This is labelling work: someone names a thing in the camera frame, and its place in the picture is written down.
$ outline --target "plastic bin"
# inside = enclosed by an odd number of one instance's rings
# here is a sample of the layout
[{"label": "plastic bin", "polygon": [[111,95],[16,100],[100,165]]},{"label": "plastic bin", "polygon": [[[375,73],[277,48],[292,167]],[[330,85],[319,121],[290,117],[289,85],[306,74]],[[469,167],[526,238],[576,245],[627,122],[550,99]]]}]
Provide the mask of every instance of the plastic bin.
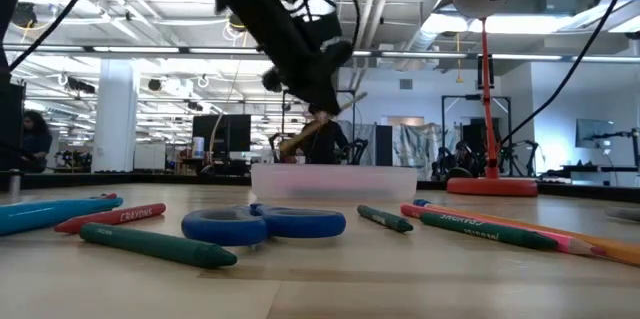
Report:
[{"label": "plastic bin", "polygon": [[414,168],[352,165],[254,164],[251,188],[258,199],[413,199]]}]

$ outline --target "table surface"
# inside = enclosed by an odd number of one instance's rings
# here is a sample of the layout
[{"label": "table surface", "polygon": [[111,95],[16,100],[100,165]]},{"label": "table surface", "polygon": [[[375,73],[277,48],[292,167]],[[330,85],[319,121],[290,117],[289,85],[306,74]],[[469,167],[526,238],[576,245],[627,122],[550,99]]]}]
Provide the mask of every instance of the table surface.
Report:
[{"label": "table surface", "polygon": [[[255,202],[247,187],[127,184],[23,191],[23,201],[116,192],[126,206],[163,202],[164,216],[125,224],[181,236],[183,216]],[[559,197],[496,198],[418,192],[459,209],[633,241],[640,224],[603,214],[610,205]],[[8,203],[6,196],[0,203]],[[234,248],[237,265],[202,270],[84,243],[51,229],[0,238],[0,317],[91,318],[640,318],[640,268],[540,252],[412,220],[399,234],[361,218],[358,204],[399,213],[395,200],[279,200],[337,210],[339,237],[269,240]]]}]

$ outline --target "green crayon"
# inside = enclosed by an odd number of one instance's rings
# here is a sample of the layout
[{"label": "green crayon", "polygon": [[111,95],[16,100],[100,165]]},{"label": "green crayon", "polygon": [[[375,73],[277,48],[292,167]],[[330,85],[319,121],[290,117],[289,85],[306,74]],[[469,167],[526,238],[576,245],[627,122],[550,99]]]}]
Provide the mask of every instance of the green crayon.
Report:
[{"label": "green crayon", "polygon": [[219,245],[123,227],[89,223],[80,237],[90,243],[193,265],[205,269],[233,265],[238,258]]},{"label": "green crayon", "polygon": [[391,228],[398,233],[404,233],[413,230],[413,225],[403,217],[386,213],[377,209],[373,209],[366,205],[358,205],[358,214],[363,217],[373,220],[376,223],[382,224],[388,228]]},{"label": "green crayon", "polygon": [[538,250],[556,250],[558,242],[536,232],[449,214],[423,213],[420,221],[435,227]]}]

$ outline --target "ceiling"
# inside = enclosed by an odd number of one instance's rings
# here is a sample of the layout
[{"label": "ceiling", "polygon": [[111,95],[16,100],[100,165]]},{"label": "ceiling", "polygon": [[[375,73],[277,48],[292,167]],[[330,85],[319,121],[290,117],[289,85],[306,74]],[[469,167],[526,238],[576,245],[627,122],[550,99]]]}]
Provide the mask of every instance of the ceiling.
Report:
[{"label": "ceiling", "polygon": [[[35,4],[38,22],[25,30],[12,25],[5,43],[30,43],[57,16],[69,0],[20,0]],[[350,38],[355,29],[356,14],[350,0],[334,0],[342,24],[343,36]],[[359,0],[361,10],[367,0]],[[513,0],[503,14],[564,15],[576,18],[578,13],[593,7],[594,0]],[[425,10],[426,0],[373,0],[370,15],[362,25],[361,48],[406,49],[414,35],[423,28],[431,14]],[[624,12],[614,22],[617,25],[634,18],[640,10],[636,2],[629,0],[620,7]],[[444,3],[438,9],[441,14],[454,14],[451,5]],[[215,12],[215,0],[80,0],[62,24],[46,40],[45,44],[87,45],[108,47],[182,46],[182,47],[255,47],[248,34],[238,34],[228,27],[228,13]],[[597,15],[591,21],[567,22],[562,35],[553,34],[500,34],[489,35],[491,49],[500,53],[576,53],[584,45]],[[440,33],[430,45],[431,50],[478,52],[480,34],[464,31],[455,34]],[[605,33],[592,52],[615,54],[628,42],[622,34]],[[11,52],[9,57],[18,53]],[[136,58],[135,65],[141,75],[140,103],[138,106],[138,137],[140,141],[166,140],[183,143],[190,137],[189,118],[202,113],[250,113],[255,114],[254,133],[264,143],[266,134],[279,127],[282,95],[271,93],[261,84],[261,75],[271,67],[267,60],[238,60],[232,56],[220,59]],[[96,98],[93,95],[71,92],[65,89],[68,78],[75,78],[99,90],[100,58],[78,54],[32,54],[15,72],[15,80],[27,83],[28,104],[32,108],[46,108],[54,123],[63,129],[63,138],[69,141],[90,140],[93,133]],[[447,72],[458,67],[458,60],[441,59],[433,62],[428,70]],[[475,61],[462,61],[464,68],[475,69]],[[369,61],[369,70],[376,69],[376,61]],[[497,63],[497,73],[501,72]],[[512,68],[504,63],[502,71]],[[151,91],[148,83],[161,80],[171,90]],[[340,85],[348,86],[349,82]],[[204,103],[204,110],[196,112],[187,108],[184,99]],[[287,131],[301,128],[300,116],[304,106],[293,103],[286,121]],[[184,119],[177,124],[180,130],[163,130],[171,125],[171,118]]]}]

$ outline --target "red crayon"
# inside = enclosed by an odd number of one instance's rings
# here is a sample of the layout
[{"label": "red crayon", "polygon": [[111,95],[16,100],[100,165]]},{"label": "red crayon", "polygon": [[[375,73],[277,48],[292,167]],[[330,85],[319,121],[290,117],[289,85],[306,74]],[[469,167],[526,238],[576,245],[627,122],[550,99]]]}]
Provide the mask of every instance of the red crayon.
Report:
[{"label": "red crayon", "polygon": [[80,232],[80,228],[82,228],[82,226],[87,223],[118,225],[120,223],[126,223],[160,215],[164,213],[166,209],[167,207],[164,204],[151,204],[97,214],[83,215],[58,224],[53,228],[53,230],[69,234],[77,234]]}]

